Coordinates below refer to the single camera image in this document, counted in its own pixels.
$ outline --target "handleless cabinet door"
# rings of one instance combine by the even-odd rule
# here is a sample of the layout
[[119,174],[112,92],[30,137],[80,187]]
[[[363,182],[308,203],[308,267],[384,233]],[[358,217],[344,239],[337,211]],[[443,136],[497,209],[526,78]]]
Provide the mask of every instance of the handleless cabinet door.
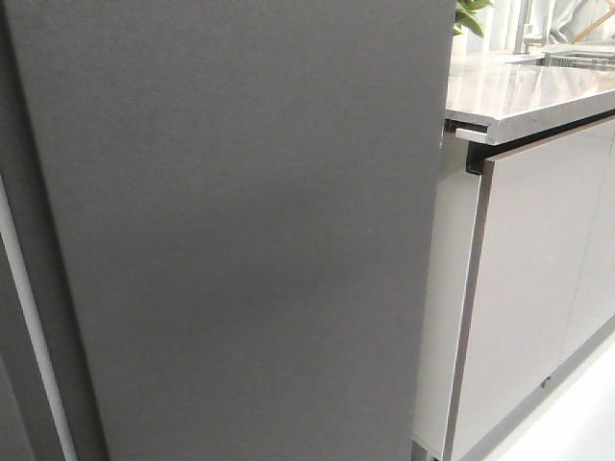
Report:
[[614,131],[609,121],[486,161],[453,459],[557,367]]
[[560,361],[615,315],[615,152],[611,150]]
[[7,0],[112,461],[407,460],[450,0]]

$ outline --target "cabinet door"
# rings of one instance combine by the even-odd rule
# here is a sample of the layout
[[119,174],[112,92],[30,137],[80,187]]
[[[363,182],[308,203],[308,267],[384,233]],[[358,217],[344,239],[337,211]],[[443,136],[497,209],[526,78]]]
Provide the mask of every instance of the cabinet door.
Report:
[[615,315],[615,152],[602,181],[560,362]]
[[486,162],[453,459],[557,366],[613,126],[579,129]]

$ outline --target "cabinet side panel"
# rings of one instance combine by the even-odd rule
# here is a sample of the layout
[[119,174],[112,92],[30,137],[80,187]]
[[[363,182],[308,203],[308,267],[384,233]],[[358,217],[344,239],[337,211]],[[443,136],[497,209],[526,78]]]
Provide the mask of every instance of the cabinet side panel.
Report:
[[480,177],[465,171],[468,142],[445,133],[435,199],[414,436],[442,458]]
[[453,3],[5,3],[111,459],[407,460]]

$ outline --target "white vertical trim strip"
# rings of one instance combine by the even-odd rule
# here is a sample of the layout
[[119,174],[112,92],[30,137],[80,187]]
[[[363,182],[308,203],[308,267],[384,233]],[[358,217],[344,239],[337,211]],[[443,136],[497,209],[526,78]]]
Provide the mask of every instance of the white vertical trim strip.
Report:
[[26,321],[26,327],[30,334],[30,340],[37,358],[38,370],[42,384],[49,400],[51,414],[56,424],[56,430],[60,438],[60,444],[66,461],[78,461],[73,439],[68,427],[68,420],[64,413],[60,388],[56,381],[49,350],[43,334],[40,319],[38,318],[37,305],[26,272],[26,265],[19,246],[17,232],[12,220],[11,209],[7,199],[4,183],[0,177],[0,236],[7,252],[7,258],[11,267],[12,278],[14,280],[17,296],[21,303],[21,309]]

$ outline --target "gray cabinet door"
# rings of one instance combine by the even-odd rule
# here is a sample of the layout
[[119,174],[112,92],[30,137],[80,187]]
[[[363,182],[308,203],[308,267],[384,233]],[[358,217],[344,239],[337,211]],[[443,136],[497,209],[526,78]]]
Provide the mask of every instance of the gray cabinet door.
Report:
[[8,0],[113,461],[407,460],[454,2]]

